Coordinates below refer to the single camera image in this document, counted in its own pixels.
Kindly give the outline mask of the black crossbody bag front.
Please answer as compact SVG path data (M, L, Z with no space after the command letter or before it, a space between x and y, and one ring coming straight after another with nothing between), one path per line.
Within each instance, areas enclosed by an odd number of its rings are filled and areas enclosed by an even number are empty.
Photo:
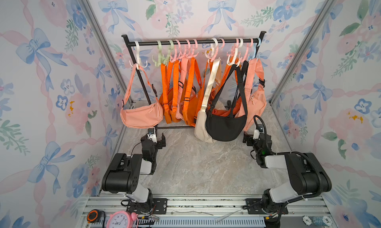
M218 99L223 91L225 84L222 84L220 90L216 93L215 98L211 101L210 107L206 111L206 130L214 140L222 142L233 141L239 136L239 134L243 131L246 125L248 108L243 76L247 72L248 67L249 63L247 61L244 61L242 68L234 64L232 65L228 74L228 77L230 77L233 74L233 72L236 72L237 74L237 88L240 92L242 107L244 109L244 115L240 117L234 117L234 109L230 110L230 114L227 117L213 114L213 110L216 106L216 103L218 102Z

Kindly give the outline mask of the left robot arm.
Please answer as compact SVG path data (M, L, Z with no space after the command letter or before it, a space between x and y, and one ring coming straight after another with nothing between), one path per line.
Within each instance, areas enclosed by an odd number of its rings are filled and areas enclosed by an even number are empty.
M165 135L153 141L148 135L141 138L142 152L127 155L116 153L102 179L102 190L122 194L121 205L129 213L165 215L167 198L154 198L149 188L140 182L140 175L153 175L157 167L158 150L166 146Z

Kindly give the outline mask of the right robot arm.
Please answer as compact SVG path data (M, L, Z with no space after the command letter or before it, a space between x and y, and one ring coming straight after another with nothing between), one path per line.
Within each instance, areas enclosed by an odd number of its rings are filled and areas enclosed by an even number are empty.
M259 201L247 200L244 207L250 213L273 214L286 210L285 205L320 196L332 189L332 182L313 153L279 152L271 150L271 136L244 133L243 143L252 146L252 158L264 169L284 169L288 180L264 191Z

